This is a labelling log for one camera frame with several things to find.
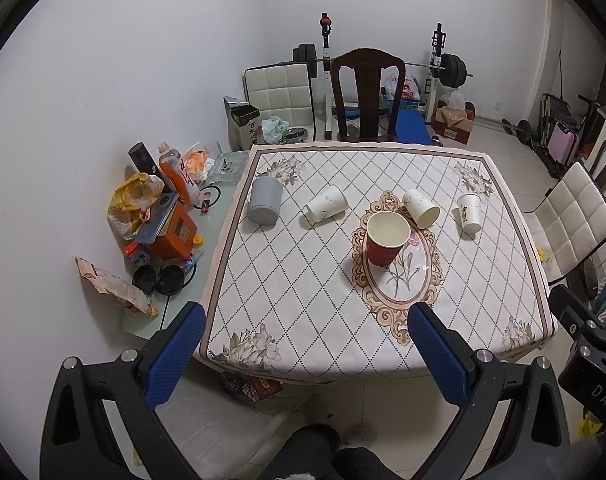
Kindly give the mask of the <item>red paper cup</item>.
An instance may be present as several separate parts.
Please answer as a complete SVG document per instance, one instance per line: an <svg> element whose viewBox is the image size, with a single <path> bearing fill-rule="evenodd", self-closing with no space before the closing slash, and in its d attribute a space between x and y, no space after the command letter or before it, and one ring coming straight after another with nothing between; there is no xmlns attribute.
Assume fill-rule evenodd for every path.
<svg viewBox="0 0 606 480"><path fill-rule="evenodd" d="M374 266L390 266L410 237L408 221L394 211L380 211L367 221L365 252Z"/></svg>

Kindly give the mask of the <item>white paper cup right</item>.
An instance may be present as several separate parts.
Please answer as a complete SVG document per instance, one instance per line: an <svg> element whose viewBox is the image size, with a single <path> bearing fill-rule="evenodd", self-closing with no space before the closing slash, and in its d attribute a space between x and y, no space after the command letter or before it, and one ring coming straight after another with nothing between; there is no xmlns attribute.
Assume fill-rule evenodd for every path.
<svg viewBox="0 0 606 480"><path fill-rule="evenodd" d="M457 206L462 230L470 235L478 233L482 229L480 197L474 193L464 194L457 200Z"/></svg>

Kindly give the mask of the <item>white paper cup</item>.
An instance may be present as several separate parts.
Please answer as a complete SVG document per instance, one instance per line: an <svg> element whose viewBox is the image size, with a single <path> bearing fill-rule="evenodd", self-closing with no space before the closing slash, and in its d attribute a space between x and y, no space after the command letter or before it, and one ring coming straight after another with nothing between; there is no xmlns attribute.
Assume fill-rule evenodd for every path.
<svg viewBox="0 0 606 480"><path fill-rule="evenodd" d="M464 194L457 200L457 206L462 230L470 235L478 233L482 229L480 197L474 193Z"/></svg>
<svg viewBox="0 0 606 480"><path fill-rule="evenodd" d="M318 223L346 211L349 202L340 188L329 185L303 207L305 218L311 223Z"/></svg>
<svg viewBox="0 0 606 480"><path fill-rule="evenodd" d="M403 204L417 228L421 230L433 226L440 216L440 207L418 188L412 188L404 193Z"/></svg>

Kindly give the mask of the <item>white paper cup middle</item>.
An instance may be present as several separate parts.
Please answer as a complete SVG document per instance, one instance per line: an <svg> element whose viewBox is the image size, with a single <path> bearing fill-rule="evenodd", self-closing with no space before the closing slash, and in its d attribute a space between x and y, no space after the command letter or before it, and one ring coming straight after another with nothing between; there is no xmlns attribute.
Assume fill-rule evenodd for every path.
<svg viewBox="0 0 606 480"><path fill-rule="evenodd" d="M433 226L440 216L440 207L418 188L412 188L404 193L403 204L417 228L421 230Z"/></svg>

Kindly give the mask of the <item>grey cup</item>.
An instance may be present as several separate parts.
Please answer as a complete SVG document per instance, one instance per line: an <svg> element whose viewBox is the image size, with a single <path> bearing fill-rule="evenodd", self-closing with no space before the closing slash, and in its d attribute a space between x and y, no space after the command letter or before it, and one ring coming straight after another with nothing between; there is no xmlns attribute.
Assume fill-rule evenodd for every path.
<svg viewBox="0 0 606 480"><path fill-rule="evenodd" d="M252 183L248 218L260 226L273 226L280 214L282 183L273 177L257 177Z"/></svg>

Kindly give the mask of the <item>white paper cup left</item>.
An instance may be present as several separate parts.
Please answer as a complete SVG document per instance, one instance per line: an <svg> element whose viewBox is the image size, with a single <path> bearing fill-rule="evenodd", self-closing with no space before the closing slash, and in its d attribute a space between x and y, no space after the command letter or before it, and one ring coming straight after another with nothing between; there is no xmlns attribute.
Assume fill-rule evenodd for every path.
<svg viewBox="0 0 606 480"><path fill-rule="evenodd" d="M349 202L340 188L329 185L303 207L305 218L311 223L318 223L346 211Z"/></svg>

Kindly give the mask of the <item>yellow object on floor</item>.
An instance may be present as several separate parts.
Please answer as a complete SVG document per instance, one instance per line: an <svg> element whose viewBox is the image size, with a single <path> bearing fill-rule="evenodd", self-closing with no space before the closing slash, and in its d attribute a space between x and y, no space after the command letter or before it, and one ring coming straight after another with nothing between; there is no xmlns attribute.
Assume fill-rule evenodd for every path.
<svg viewBox="0 0 606 480"><path fill-rule="evenodd" d="M595 436L599 431L603 430L603 424L590 411L583 414L578 422L578 436L580 440L585 440Z"/></svg>

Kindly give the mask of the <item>cream padded chair right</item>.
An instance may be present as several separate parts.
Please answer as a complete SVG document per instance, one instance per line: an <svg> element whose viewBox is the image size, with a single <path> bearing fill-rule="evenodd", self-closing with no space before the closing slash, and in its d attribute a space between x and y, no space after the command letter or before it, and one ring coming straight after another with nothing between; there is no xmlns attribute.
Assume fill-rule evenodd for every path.
<svg viewBox="0 0 606 480"><path fill-rule="evenodd" d="M532 211L522 213L550 285L568 278L606 243L606 198L588 170L574 162Z"/></svg>

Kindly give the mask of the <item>cream padded chair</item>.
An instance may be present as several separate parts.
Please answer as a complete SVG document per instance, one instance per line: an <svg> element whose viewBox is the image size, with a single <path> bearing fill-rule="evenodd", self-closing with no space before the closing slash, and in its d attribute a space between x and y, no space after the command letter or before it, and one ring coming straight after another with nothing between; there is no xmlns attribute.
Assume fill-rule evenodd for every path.
<svg viewBox="0 0 606 480"><path fill-rule="evenodd" d="M312 85L305 63L247 68L243 73L243 88L245 99L260 111L261 119L279 117L291 127L305 128L306 142L316 140Z"/></svg>
<svg viewBox="0 0 606 480"><path fill-rule="evenodd" d="M550 285L568 278L606 243L606 198L588 170L574 162L532 211L522 213Z"/></svg>

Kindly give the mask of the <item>printed paper packet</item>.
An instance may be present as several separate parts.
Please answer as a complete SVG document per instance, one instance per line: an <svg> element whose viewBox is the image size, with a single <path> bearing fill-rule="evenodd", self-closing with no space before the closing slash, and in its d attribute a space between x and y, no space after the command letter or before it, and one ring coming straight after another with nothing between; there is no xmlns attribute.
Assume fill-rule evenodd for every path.
<svg viewBox="0 0 606 480"><path fill-rule="evenodd" d="M100 295L112 297L129 310L155 318L158 309L152 300L136 286L129 284L118 276L106 272L90 261L75 257L77 271L81 278L88 281Z"/></svg>

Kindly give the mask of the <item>black headphones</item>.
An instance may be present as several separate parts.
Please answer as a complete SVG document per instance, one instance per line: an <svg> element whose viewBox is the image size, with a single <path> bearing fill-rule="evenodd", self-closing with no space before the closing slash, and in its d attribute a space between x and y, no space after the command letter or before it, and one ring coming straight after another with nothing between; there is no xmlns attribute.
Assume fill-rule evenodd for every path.
<svg viewBox="0 0 606 480"><path fill-rule="evenodd" d="M146 295L157 292L163 296L174 296L186 283L184 270L176 264L155 270L151 264L140 266L132 277L132 284Z"/></svg>

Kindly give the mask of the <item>orange box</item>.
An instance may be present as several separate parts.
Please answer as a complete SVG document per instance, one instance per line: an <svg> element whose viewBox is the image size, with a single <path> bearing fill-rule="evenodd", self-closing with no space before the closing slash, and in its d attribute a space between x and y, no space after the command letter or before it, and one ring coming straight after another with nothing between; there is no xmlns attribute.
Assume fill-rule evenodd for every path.
<svg viewBox="0 0 606 480"><path fill-rule="evenodd" d="M180 203L172 208L154 207L144 228L139 232L141 244L162 260L186 261L191 254L197 226Z"/></svg>

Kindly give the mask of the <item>pink suitcase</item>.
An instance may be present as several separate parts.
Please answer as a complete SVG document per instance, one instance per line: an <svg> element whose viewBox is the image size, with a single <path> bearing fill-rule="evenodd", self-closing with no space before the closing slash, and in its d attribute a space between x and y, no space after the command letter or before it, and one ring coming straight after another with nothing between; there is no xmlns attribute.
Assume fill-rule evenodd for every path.
<svg viewBox="0 0 606 480"><path fill-rule="evenodd" d="M567 166L573 161L580 136L563 122L556 122L547 144L547 151L554 162Z"/></svg>

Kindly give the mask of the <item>yellow plastic bag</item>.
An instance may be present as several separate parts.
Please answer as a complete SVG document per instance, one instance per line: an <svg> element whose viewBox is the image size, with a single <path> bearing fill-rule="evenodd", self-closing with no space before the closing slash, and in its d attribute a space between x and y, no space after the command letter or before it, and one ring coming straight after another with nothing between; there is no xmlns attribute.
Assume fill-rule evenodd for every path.
<svg viewBox="0 0 606 480"><path fill-rule="evenodd" d="M120 238L132 240L137 236L164 186L163 180L153 174L135 172L113 192L106 220Z"/></svg>

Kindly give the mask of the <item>dumbbell on floor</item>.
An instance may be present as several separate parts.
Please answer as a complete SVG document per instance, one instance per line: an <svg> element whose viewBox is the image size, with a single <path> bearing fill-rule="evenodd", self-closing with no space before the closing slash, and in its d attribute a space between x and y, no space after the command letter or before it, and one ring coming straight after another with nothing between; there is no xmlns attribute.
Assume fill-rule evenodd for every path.
<svg viewBox="0 0 606 480"><path fill-rule="evenodd" d="M513 124L507 119L503 119L502 126L506 133L516 136L521 144L532 148L532 127L527 119L521 119L518 124Z"/></svg>

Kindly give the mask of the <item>cardboard box on floor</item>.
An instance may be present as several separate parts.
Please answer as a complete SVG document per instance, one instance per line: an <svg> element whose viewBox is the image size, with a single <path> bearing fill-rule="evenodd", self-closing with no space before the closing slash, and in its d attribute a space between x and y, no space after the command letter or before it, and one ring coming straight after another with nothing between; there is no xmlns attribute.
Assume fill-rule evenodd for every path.
<svg viewBox="0 0 606 480"><path fill-rule="evenodd" d="M476 108L471 102L466 102L462 110L453 110L445 102L437 103L432 128L438 136L467 144L474 128Z"/></svg>

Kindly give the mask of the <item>patterned white tablecloth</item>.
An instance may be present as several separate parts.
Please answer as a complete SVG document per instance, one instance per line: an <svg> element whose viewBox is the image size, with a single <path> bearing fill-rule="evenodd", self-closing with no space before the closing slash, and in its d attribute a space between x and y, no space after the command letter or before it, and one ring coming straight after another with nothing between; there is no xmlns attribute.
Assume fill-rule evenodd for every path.
<svg viewBox="0 0 606 480"><path fill-rule="evenodd" d="M203 302L205 364L284 382L409 377L422 302L502 358L545 344L550 289L486 154L397 143L257 146Z"/></svg>

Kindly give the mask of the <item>black cylinder bottle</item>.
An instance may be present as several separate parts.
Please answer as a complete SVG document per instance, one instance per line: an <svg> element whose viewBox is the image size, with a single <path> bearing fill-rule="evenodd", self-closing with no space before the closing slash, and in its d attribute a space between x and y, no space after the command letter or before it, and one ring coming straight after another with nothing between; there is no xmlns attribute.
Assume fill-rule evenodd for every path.
<svg viewBox="0 0 606 480"><path fill-rule="evenodd" d="M169 181L169 178L166 177L165 174L163 174L163 171L160 169L157 163L154 162L154 159L146 148L146 145L144 145L142 142L134 144L128 150L128 155L130 159L132 159L134 166L138 169L139 172L143 172L144 174L151 174L151 176L158 177L163 181L164 193L175 192L175 188L173 187L172 182Z"/></svg>

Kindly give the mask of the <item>orange pink bottle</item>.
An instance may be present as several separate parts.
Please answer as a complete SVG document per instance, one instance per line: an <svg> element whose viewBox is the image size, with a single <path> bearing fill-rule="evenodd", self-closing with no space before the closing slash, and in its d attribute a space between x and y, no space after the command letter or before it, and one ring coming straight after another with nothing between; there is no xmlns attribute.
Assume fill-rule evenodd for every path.
<svg viewBox="0 0 606 480"><path fill-rule="evenodd" d="M181 153L167 143L161 143L158 151L160 168L174 185L179 198L187 206L196 208L200 203L200 189L189 176Z"/></svg>

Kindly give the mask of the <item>blue bench pad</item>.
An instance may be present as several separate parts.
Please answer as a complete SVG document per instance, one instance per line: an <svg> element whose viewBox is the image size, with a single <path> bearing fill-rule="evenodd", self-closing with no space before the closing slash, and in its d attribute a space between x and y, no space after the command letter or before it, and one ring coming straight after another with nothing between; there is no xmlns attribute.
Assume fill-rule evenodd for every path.
<svg viewBox="0 0 606 480"><path fill-rule="evenodd" d="M432 145L433 139L428 132L419 110L399 110L395 124L396 139L404 144Z"/></svg>

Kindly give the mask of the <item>orange snack bag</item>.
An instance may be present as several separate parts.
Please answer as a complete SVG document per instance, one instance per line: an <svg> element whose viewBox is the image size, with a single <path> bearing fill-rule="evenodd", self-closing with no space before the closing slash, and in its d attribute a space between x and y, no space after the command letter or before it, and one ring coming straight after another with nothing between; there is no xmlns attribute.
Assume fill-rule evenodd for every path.
<svg viewBox="0 0 606 480"><path fill-rule="evenodd" d="M191 148L181 156L184 162L185 169L188 176L196 182L201 184L207 180L207 175L212 169L215 158L211 155L210 151L201 143L192 145Z"/></svg>

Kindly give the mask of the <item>clear glass tray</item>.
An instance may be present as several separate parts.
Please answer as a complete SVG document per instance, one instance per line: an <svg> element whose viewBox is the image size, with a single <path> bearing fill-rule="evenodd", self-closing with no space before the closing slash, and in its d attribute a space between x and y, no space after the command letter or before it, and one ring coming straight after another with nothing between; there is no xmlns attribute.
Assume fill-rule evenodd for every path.
<svg viewBox="0 0 606 480"><path fill-rule="evenodd" d="M208 184L237 184L249 160L247 151L219 154L207 174Z"/></svg>

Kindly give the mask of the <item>barbell with black plates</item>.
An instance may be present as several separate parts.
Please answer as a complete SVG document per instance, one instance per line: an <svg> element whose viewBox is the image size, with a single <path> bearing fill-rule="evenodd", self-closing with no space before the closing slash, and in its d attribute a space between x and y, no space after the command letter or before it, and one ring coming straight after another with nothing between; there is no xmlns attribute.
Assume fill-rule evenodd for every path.
<svg viewBox="0 0 606 480"><path fill-rule="evenodd" d="M292 50L292 61L306 64L309 76L312 78L317 77L317 65L321 64L316 63L317 58L319 57L315 44L299 44ZM471 77L465 62L455 54L443 53L441 65L444 70L439 73L439 81L444 87L460 88ZM376 49L358 49L357 55L346 53L337 58L331 57L330 70L332 67L338 70L341 70L342 67L350 67L352 70L377 67L379 70L386 70L392 67L399 68L399 66L401 66L401 60L391 54L379 52Z"/></svg>

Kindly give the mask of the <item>small printed carton box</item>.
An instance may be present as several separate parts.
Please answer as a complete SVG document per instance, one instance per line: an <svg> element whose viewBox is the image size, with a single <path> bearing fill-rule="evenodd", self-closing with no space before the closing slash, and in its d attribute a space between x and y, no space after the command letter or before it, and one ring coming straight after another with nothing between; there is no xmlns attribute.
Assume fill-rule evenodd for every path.
<svg viewBox="0 0 606 480"><path fill-rule="evenodd" d="M247 101L224 96L228 119L228 142L231 151L248 151L264 143L260 111Z"/></svg>

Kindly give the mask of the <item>cream padded chair back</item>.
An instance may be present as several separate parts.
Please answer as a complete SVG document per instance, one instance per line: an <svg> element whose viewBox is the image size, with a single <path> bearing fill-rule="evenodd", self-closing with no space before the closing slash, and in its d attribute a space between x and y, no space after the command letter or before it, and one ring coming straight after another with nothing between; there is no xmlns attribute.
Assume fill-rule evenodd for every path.
<svg viewBox="0 0 606 480"><path fill-rule="evenodd" d="M247 68L243 73L243 88L245 99L260 111L261 119L279 117L291 127L305 128L306 142L316 140L312 85L305 63Z"/></svg>

